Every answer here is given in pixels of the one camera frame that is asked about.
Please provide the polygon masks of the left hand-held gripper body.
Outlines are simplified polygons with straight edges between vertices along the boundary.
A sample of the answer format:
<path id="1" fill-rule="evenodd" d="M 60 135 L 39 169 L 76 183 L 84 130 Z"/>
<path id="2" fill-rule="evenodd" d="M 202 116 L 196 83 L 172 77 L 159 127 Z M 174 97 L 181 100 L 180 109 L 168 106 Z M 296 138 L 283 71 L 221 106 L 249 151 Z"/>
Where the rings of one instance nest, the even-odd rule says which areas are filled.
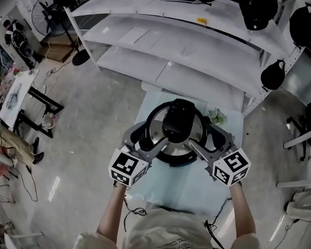
<path id="1" fill-rule="evenodd" d="M 109 176 L 114 181 L 132 187 L 148 171 L 153 160 L 153 149 L 136 150 L 132 146 L 122 144 L 115 149 L 108 166 Z"/>

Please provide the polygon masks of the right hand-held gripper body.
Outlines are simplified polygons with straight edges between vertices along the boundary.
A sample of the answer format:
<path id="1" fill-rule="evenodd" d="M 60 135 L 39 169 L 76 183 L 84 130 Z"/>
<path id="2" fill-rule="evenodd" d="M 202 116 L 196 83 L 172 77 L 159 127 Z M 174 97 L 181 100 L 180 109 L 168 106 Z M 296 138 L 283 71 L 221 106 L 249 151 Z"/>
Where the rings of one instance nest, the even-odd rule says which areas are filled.
<path id="1" fill-rule="evenodd" d="M 208 166 L 215 181 L 230 187 L 246 177 L 251 162 L 242 148 L 233 145 L 220 157 L 211 158 Z"/>

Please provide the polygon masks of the blue pressure cooker pot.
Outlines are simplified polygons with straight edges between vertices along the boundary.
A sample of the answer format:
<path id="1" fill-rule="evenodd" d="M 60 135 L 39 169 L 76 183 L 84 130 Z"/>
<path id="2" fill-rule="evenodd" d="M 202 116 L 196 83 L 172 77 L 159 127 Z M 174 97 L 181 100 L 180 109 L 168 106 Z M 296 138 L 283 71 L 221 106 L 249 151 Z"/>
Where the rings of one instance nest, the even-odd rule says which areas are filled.
<path id="1" fill-rule="evenodd" d="M 139 141 L 141 148 L 150 149 L 161 138 L 167 137 L 168 142 L 157 158 L 171 167 L 183 167 L 197 159 L 189 145 L 190 140 L 206 145 L 210 120 L 195 112 L 193 116 L 165 116 L 162 120 L 153 117 L 148 119 L 148 123 L 146 134 Z"/>

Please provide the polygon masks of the black silver cooker lid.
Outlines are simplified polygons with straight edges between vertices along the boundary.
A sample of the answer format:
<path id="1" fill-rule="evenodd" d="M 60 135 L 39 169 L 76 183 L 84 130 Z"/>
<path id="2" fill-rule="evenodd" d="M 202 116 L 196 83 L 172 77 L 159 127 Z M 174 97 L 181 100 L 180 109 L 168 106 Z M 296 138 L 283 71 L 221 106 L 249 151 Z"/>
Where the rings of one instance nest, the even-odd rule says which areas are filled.
<path id="1" fill-rule="evenodd" d="M 149 114 L 139 145 L 141 149 L 151 149 L 159 140 L 167 138 L 167 144 L 157 158 L 171 167 L 183 167 L 197 159 L 189 140 L 205 146 L 207 137 L 205 117 L 195 104 L 175 99 L 159 105 Z"/>

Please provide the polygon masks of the person's left forearm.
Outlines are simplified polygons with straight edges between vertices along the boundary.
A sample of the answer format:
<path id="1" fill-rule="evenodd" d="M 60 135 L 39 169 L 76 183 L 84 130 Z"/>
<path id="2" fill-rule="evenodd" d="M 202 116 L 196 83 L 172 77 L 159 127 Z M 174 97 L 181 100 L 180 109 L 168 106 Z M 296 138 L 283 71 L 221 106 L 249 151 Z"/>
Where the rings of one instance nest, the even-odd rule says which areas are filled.
<path id="1" fill-rule="evenodd" d="M 113 188 L 96 231 L 114 243 L 117 243 L 125 192 L 125 185 L 119 184 Z"/>

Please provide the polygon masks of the person's right forearm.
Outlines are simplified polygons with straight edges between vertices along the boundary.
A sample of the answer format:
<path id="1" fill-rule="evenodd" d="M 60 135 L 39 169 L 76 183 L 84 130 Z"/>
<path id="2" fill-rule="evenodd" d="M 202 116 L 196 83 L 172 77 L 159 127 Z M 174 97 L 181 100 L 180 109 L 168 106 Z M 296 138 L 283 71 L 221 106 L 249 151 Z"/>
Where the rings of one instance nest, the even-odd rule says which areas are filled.
<path id="1" fill-rule="evenodd" d="M 240 183 L 230 187 L 230 194 L 233 203 L 236 237 L 239 238 L 246 234 L 256 234 L 255 221 L 244 195 Z"/>

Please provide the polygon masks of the green potted plant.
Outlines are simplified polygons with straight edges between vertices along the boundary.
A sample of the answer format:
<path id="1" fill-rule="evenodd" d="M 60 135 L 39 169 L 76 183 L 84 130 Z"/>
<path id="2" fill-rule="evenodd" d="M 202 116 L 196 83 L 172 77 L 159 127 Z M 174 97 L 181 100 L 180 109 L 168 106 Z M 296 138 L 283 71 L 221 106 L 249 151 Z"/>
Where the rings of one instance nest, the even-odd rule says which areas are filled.
<path id="1" fill-rule="evenodd" d="M 227 116 L 219 108 L 209 110 L 207 116 L 213 125 L 223 125 L 227 121 Z"/>

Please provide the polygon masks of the light blue tablecloth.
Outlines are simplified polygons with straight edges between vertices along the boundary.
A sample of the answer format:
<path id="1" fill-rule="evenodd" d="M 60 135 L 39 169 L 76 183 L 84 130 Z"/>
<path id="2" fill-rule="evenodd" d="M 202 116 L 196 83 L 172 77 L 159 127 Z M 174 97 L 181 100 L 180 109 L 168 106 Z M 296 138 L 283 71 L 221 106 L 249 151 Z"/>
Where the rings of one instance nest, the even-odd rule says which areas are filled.
<path id="1" fill-rule="evenodd" d="M 241 112 L 168 92 L 147 92 L 135 123 L 146 120 L 157 106 L 176 98 L 194 103 L 203 115 L 207 115 L 211 109 L 219 108 L 227 116 L 226 122 L 220 127 L 234 136 L 238 148 L 242 146 L 244 118 Z M 152 167 L 132 186 L 129 194 L 171 209 L 215 217 L 230 196 L 229 188 L 218 180 L 214 182 L 205 168 L 206 162 L 199 158 L 179 168 L 172 168 L 158 159 L 153 160 Z"/>

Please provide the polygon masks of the white desk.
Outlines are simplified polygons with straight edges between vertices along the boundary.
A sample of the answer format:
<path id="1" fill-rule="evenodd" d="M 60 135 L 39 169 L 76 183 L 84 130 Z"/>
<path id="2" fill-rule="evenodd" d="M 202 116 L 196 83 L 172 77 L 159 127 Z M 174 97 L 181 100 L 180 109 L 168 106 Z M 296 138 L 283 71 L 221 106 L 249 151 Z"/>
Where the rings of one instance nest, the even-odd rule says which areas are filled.
<path id="1" fill-rule="evenodd" d="M 284 143 L 284 148 L 288 149 L 289 147 L 295 146 L 297 144 L 306 142 L 308 139 L 311 138 L 311 131 L 308 131 L 307 133 L 291 140 L 286 143 Z M 306 179 L 302 181 L 292 181 L 292 182 L 284 182 L 284 183 L 277 183 L 276 187 L 277 188 L 292 188 L 292 187 L 307 187 L 311 186 L 311 179 Z"/>

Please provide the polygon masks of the small black hanging bag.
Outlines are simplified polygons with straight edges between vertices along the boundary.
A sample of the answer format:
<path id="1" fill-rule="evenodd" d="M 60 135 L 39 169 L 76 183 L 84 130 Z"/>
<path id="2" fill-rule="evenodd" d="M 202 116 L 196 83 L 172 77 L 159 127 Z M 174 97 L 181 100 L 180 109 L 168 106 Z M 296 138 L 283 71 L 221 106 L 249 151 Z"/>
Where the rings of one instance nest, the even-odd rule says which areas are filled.
<path id="1" fill-rule="evenodd" d="M 285 79 L 285 62 L 277 60 L 269 65 L 261 74 L 261 83 L 264 90 L 277 90 Z"/>

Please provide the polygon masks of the person's cream shirt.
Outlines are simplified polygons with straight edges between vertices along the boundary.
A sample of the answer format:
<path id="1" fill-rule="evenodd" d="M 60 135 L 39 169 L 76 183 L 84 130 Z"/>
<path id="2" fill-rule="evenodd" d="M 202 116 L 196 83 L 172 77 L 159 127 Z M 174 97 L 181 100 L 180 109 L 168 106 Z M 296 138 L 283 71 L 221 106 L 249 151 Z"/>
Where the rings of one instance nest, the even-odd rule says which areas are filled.
<path id="1" fill-rule="evenodd" d="M 82 232 L 73 249 L 217 249 L 193 214 L 152 209 L 131 228 L 118 248 L 99 233 Z"/>

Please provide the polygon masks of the black standing fan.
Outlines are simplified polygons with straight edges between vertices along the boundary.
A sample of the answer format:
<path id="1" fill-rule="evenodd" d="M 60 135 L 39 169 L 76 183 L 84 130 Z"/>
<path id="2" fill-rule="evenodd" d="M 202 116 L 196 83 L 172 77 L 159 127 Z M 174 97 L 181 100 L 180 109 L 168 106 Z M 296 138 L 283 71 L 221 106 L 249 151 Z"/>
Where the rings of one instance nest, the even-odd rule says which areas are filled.
<path id="1" fill-rule="evenodd" d="M 68 29 L 72 25 L 64 7 L 54 0 L 37 0 L 32 9 L 32 24 L 37 32 L 47 37 L 58 37 L 66 34 L 74 50 L 77 51 L 72 59 L 74 66 L 84 64 L 90 56 L 87 51 L 79 50 L 79 39 L 73 40 Z"/>

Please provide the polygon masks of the white table black legs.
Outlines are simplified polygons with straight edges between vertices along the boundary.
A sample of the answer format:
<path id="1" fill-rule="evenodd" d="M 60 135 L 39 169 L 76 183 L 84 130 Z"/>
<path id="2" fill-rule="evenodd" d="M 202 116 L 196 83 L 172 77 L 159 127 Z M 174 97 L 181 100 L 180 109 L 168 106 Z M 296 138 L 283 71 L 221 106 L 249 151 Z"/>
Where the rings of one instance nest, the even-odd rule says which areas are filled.
<path id="1" fill-rule="evenodd" d="M 15 76 L 15 80 L 8 91 L 3 105 L 1 106 L 0 121 L 5 127 L 11 129 L 16 134 L 20 134 L 19 125 L 25 123 L 31 129 L 39 131 L 49 138 L 53 138 L 53 133 L 51 129 L 48 130 L 46 128 L 43 128 L 41 124 L 36 124 L 34 121 L 29 119 L 29 117 L 25 114 L 25 111 L 21 108 L 25 97 L 29 94 L 39 102 L 43 103 L 43 105 L 45 106 L 44 114 L 53 113 L 54 115 L 56 115 L 64 109 L 63 105 L 49 98 L 45 94 L 42 94 L 40 91 L 32 86 L 38 73 L 39 70 L 31 70 L 20 72 L 17 76 Z M 13 110 L 8 110 L 6 108 L 6 104 L 9 95 L 13 92 L 15 86 L 19 83 L 22 83 L 22 86 L 20 89 L 17 106 Z"/>

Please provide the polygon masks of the gray cloth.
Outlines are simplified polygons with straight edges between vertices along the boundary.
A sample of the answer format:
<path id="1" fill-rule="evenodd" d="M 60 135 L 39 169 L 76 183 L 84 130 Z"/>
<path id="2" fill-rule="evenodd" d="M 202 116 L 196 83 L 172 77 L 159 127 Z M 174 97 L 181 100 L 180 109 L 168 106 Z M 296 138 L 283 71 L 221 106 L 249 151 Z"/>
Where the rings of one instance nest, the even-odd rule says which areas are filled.
<path id="1" fill-rule="evenodd" d="M 13 92 L 9 95 L 9 98 L 6 104 L 6 108 L 8 110 L 13 110 L 17 106 L 21 86 L 22 86 L 22 83 L 17 84 Z"/>

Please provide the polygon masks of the medium black hanging bag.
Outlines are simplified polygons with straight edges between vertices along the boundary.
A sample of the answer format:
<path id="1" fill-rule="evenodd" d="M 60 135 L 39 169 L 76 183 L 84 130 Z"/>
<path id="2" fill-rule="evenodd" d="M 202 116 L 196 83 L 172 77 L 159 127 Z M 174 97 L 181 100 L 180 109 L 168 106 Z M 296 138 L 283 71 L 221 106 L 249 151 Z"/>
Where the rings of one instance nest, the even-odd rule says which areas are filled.
<path id="1" fill-rule="evenodd" d="M 298 8 L 289 19 L 290 35 L 298 47 L 306 47 L 311 39 L 311 4 Z"/>

